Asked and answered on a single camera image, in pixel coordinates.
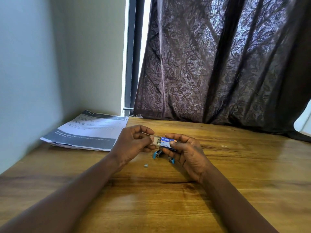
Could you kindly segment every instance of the right hand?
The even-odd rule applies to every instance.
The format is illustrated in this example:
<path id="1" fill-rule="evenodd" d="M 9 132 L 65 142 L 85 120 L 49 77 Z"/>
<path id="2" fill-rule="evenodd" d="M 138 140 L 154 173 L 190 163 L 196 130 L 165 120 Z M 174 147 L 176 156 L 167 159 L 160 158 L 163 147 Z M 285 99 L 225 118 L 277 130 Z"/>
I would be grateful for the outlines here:
<path id="1" fill-rule="evenodd" d="M 183 134 L 170 133 L 165 137 L 178 140 L 178 142 L 169 143 L 176 152 L 167 148 L 161 150 L 179 162 L 196 182 L 202 184 L 204 171 L 211 165 L 211 162 L 205 156 L 200 142 Z"/>

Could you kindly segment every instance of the curtain fold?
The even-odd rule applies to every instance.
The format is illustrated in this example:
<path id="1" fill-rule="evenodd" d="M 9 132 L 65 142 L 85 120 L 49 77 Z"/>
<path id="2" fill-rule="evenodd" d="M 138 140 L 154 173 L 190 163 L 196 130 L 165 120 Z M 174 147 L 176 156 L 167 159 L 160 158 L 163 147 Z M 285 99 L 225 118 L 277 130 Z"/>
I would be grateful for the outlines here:
<path id="1" fill-rule="evenodd" d="M 134 115 L 285 134 L 311 98 L 310 0 L 153 0 Z"/>

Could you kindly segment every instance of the document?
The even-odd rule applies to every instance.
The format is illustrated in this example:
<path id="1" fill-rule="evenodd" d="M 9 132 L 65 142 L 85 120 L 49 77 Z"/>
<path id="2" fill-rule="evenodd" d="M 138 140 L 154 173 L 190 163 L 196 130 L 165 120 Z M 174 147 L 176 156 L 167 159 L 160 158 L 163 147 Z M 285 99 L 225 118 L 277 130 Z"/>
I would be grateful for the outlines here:
<path id="1" fill-rule="evenodd" d="M 127 122 L 128 117 L 98 114 L 84 110 L 74 120 L 40 139 L 71 149 L 110 151 Z"/>

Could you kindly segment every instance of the left hand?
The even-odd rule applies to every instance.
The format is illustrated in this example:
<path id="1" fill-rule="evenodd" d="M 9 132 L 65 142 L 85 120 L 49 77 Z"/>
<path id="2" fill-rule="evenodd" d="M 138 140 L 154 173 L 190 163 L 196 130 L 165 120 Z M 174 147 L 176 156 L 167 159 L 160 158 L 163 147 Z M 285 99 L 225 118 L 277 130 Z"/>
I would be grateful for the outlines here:
<path id="1" fill-rule="evenodd" d="M 123 128 L 109 155 L 115 156 L 119 167 L 123 168 L 140 152 L 150 152 L 156 149 L 155 145 L 151 145 L 154 137 L 149 136 L 153 134 L 152 129 L 143 125 Z"/>

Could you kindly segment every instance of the wood grain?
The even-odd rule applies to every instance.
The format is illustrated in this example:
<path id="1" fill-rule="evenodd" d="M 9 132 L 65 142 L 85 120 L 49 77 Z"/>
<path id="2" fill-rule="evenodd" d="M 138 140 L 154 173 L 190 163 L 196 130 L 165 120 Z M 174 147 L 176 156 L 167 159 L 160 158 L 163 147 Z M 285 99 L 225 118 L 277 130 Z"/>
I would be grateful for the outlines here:
<path id="1" fill-rule="evenodd" d="M 310 232 L 311 144 L 228 126 L 130 118 L 200 140 L 211 162 L 280 232 Z M 0 175 L 0 225 L 107 153 L 43 144 Z M 222 232 L 204 190 L 167 158 L 141 153 L 108 182 L 74 232 Z"/>

